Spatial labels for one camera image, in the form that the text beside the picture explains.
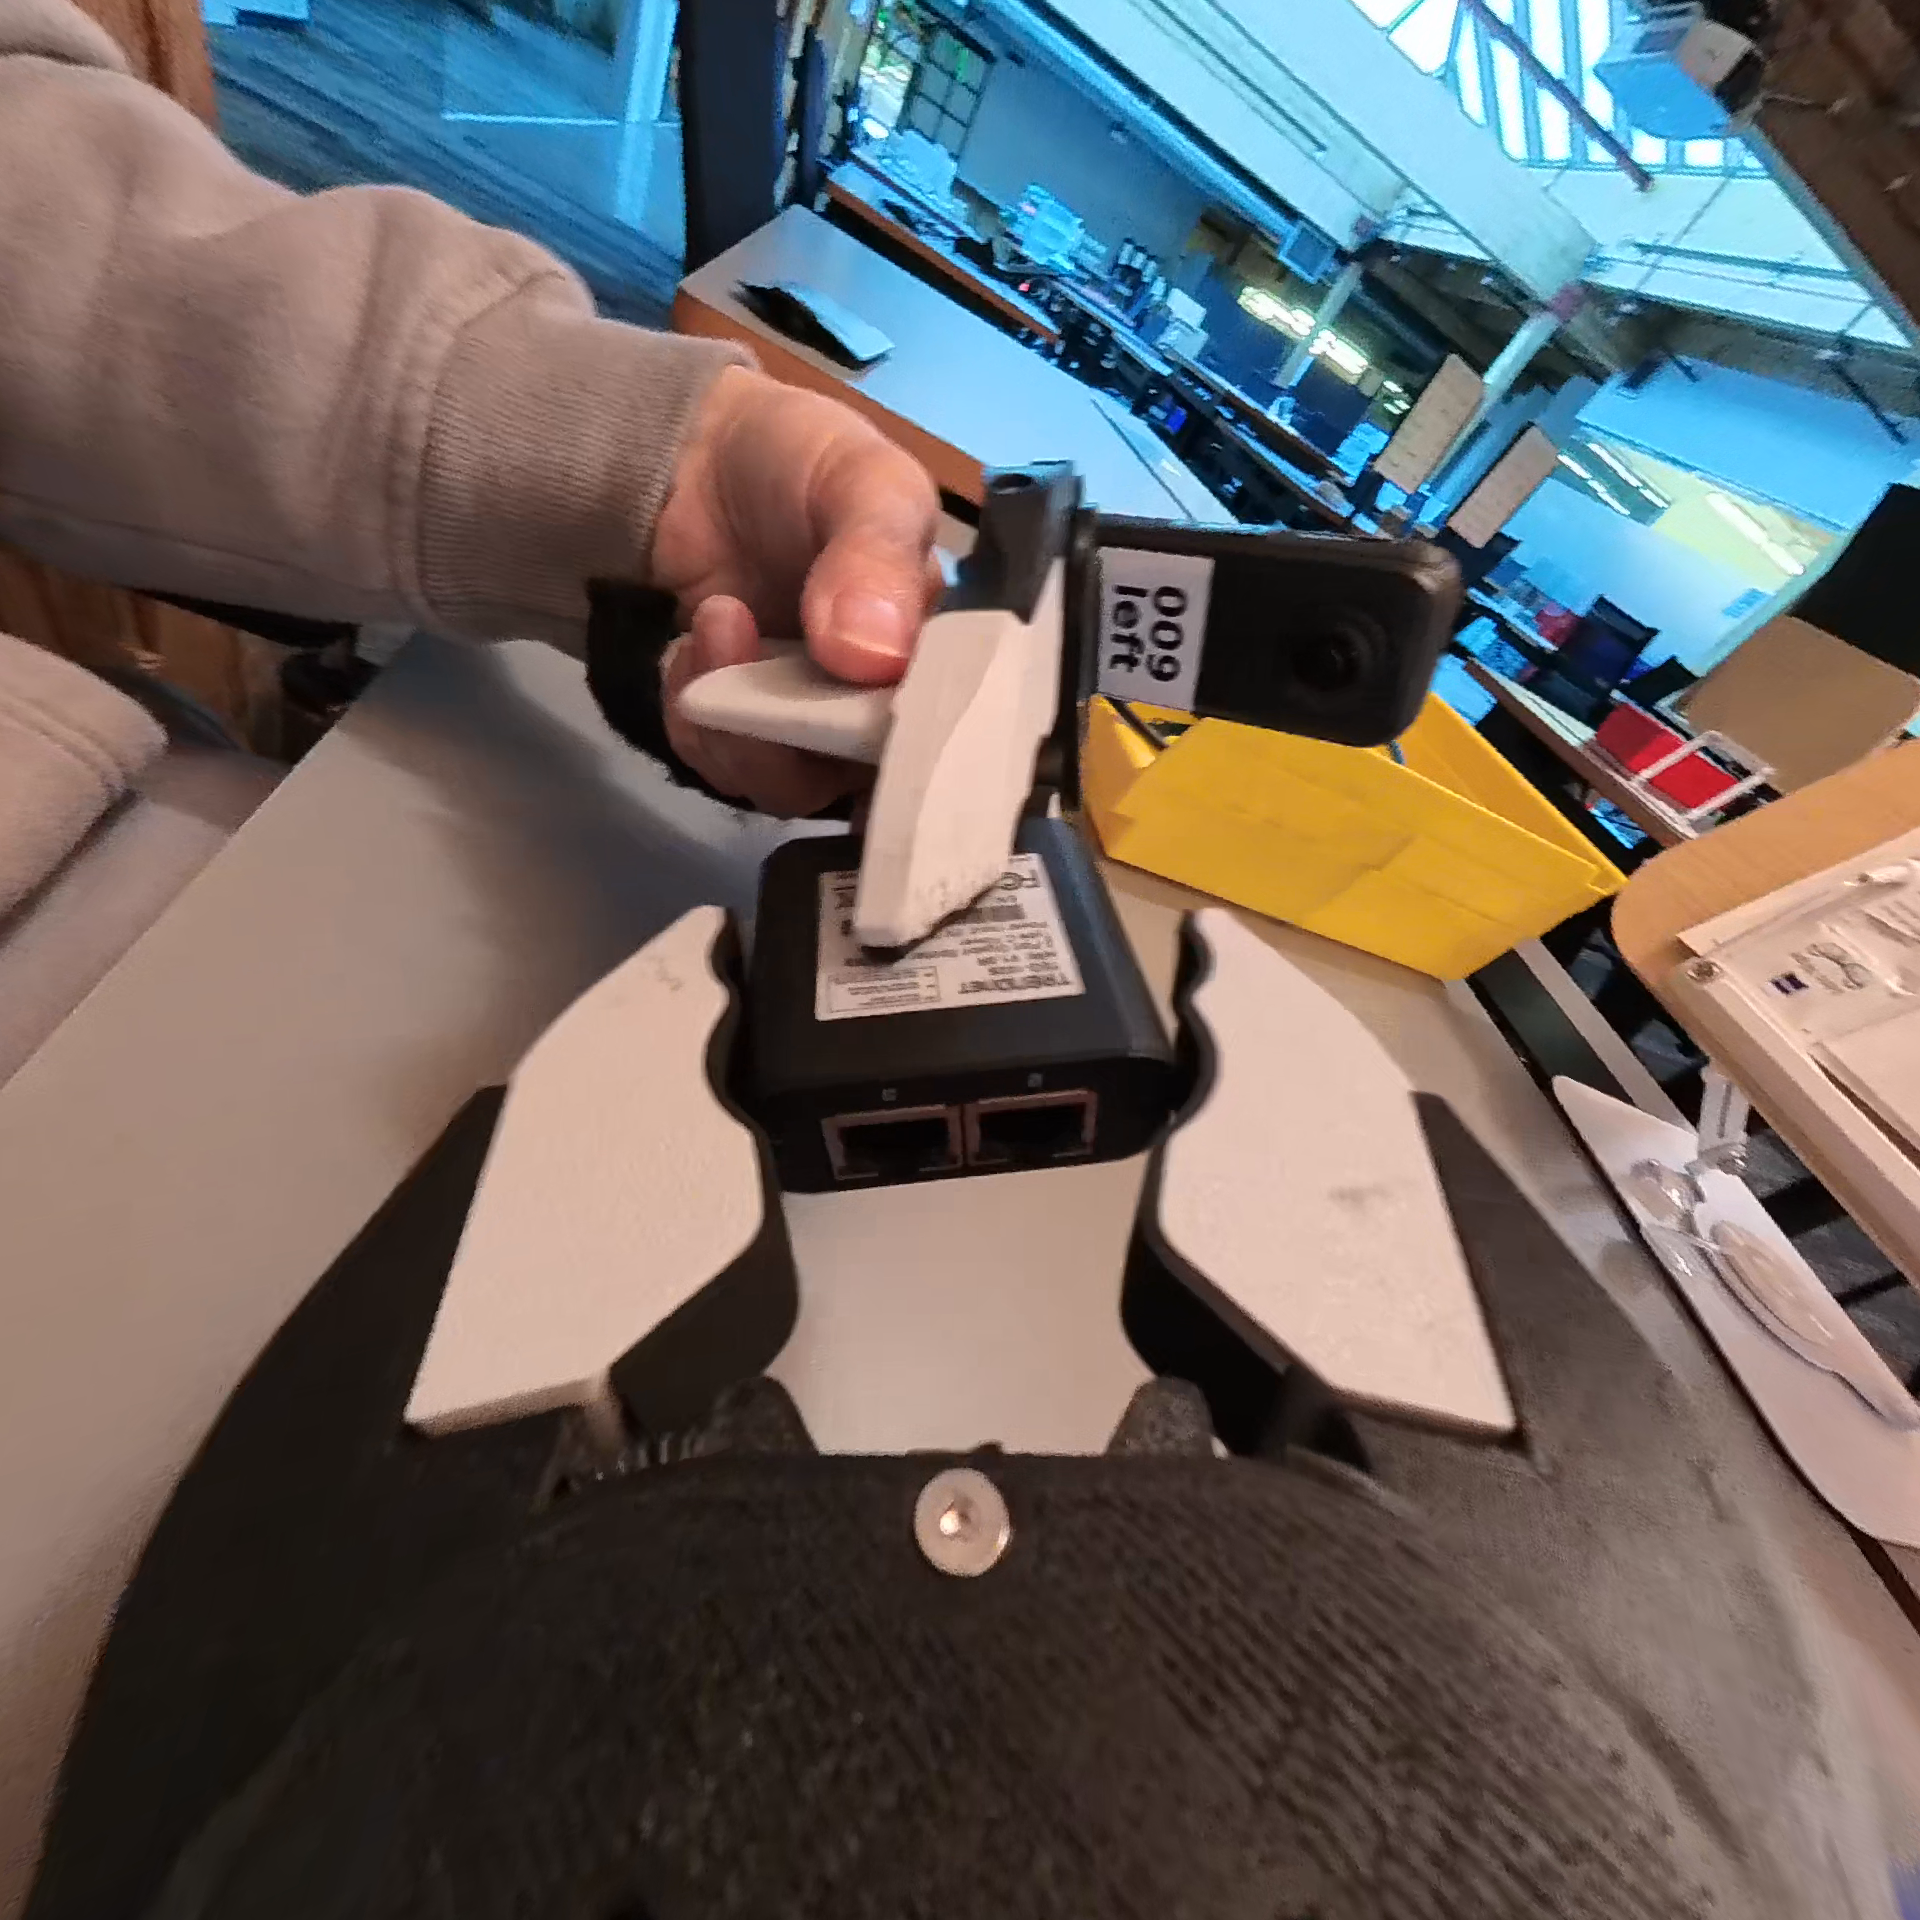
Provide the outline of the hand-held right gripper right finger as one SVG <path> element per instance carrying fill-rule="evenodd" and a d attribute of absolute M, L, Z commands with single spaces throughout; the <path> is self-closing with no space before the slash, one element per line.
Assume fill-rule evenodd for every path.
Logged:
<path fill-rule="evenodd" d="M 1128 1245 L 1128 1340 L 1213 1449 L 1366 1463 L 1360 1424 L 1519 1435 L 1481 1284 L 1379 1036 L 1238 913 L 1180 930 L 1183 1092 Z"/>

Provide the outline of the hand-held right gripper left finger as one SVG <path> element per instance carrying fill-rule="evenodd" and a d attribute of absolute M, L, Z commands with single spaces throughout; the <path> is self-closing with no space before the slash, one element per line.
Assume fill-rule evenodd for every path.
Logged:
<path fill-rule="evenodd" d="M 723 1086 L 735 959 L 733 918 L 696 903 L 518 1061 L 407 1428 L 586 1412 L 666 1435 L 781 1359 L 799 1266 L 767 1139 Z"/>

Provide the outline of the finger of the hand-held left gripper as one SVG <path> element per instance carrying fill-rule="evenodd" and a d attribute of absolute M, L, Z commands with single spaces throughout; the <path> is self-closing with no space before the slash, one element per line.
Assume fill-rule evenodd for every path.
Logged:
<path fill-rule="evenodd" d="M 1002 877 L 1059 715 L 1059 671 L 1059 573 L 1035 615 L 960 607 L 927 620 L 860 837 L 850 930 L 864 949 L 927 942 Z"/>

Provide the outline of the black network power adapter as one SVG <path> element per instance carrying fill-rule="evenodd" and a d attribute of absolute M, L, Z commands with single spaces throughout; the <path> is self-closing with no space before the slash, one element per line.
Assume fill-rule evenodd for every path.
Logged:
<path fill-rule="evenodd" d="M 1180 1056 L 1089 842 L 1019 820 L 1006 873 L 894 959 L 860 949 L 850 834 L 756 868 L 733 1098 L 784 1195 L 1122 1161 Z"/>

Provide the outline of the person's left forearm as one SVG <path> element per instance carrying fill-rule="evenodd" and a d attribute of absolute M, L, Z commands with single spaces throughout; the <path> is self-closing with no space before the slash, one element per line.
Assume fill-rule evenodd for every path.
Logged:
<path fill-rule="evenodd" d="M 73 7 L 5 7 L 0 520 L 39 565 L 580 652 L 733 362 L 430 195 L 292 195 Z"/>

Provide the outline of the person's left hand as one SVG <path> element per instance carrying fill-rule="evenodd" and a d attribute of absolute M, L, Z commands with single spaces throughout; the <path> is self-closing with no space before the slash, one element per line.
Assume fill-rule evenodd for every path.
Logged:
<path fill-rule="evenodd" d="M 844 685 L 901 685 L 938 601 L 938 493 L 838 399 L 723 369 L 666 493 L 651 586 L 683 636 L 660 655 L 666 739 L 723 804 L 808 820 L 864 784 L 850 761 L 704 734 L 683 694 L 808 643 Z"/>

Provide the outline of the yellow plastic bin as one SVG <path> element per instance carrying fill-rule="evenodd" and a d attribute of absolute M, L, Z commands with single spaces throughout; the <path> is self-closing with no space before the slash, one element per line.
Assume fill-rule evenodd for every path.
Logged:
<path fill-rule="evenodd" d="M 1438 695 L 1394 748 L 1097 695 L 1079 783 L 1119 867 L 1434 981 L 1466 981 L 1629 885 Z"/>

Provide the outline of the red box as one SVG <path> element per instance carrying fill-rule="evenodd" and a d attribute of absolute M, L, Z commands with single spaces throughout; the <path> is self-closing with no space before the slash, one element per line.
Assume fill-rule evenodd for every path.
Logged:
<path fill-rule="evenodd" d="M 1592 748 L 1690 830 L 1774 784 L 1774 769 L 1727 734 L 1685 734 L 1639 707 L 1615 707 L 1592 734 Z"/>

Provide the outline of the long white table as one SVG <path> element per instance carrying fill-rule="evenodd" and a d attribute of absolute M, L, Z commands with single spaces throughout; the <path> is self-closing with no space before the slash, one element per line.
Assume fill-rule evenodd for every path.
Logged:
<path fill-rule="evenodd" d="M 850 373 L 781 337 L 740 301 L 740 286 L 781 278 L 799 278 L 872 325 L 893 356 Z M 772 376 L 844 399 L 959 501 L 978 501 L 982 470 L 1068 462 L 1101 511 L 1203 530 L 1233 524 L 1206 484 L 1107 395 L 808 211 L 784 211 L 685 274 L 672 293 L 672 330 L 740 344 Z"/>

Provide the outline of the black flat pouch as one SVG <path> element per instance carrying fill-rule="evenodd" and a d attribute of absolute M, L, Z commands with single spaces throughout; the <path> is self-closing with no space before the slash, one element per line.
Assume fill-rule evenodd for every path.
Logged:
<path fill-rule="evenodd" d="M 735 301 L 777 337 L 808 347 L 846 373 L 868 373 L 894 350 L 884 330 L 799 278 L 740 278 Z"/>

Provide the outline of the wooden table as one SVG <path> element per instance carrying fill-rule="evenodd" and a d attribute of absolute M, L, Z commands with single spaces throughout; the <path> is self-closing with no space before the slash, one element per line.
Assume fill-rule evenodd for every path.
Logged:
<path fill-rule="evenodd" d="M 1920 745 L 1864 757 L 1798 795 L 1654 856 L 1615 899 L 1615 946 L 1654 1001 L 1703 1049 L 1761 1122 L 1877 1241 L 1907 1287 L 1920 1284 L 1920 1187 L 1907 1155 L 1796 1043 L 1761 1034 L 1706 981 L 1695 930 L 1810 899 L 1820 885 L 1867 877 L 1916 851 Z"/>

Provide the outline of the papers in clear sleeve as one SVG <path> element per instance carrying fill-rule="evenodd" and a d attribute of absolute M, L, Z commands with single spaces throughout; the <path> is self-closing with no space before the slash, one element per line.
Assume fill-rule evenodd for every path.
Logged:
<path fill-rule="evenodd" d="M 1920 837 L 1680 930 L 1690 981 L 1920 1149 Z"/>

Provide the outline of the person's grey hoodie torso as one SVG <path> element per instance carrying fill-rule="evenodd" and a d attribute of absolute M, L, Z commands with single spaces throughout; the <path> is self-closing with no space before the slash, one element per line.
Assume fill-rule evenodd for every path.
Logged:
<path fill-rule="evenodd" d="M 5 1084 L 290 775 L 199 702 L 0 637 Z"/>

